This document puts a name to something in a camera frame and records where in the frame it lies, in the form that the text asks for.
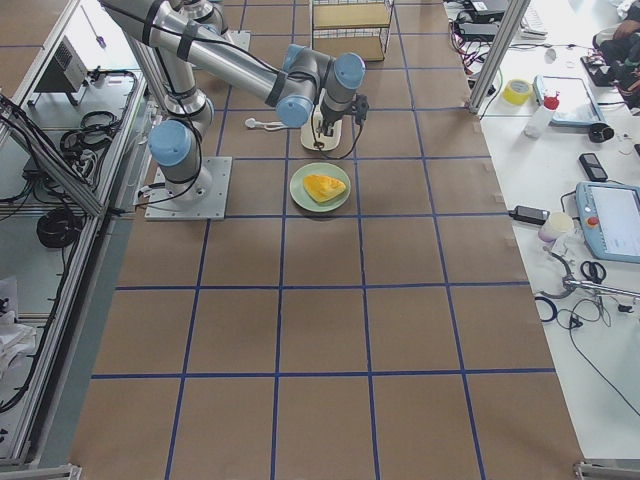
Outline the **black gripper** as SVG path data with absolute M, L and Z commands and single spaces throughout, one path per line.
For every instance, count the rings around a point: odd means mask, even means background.
M 337 101 L 329 94 L 325 94 L 320 102 L 320 111 L 322 121 L 318 124 L 317 132 L 321 135 L 334 136 L 336 131 L 334 124 L 350 111 L 350 101 Z

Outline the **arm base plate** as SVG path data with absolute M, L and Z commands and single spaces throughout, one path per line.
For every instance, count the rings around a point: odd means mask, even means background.
M 195 221 L 225 218 L 231 157 L 204 157 L 200 174 L 193 186 L 167 183 L 159 167 L 155 183 L 164 186 L 150 193 L 144 217 L 148 221 Z

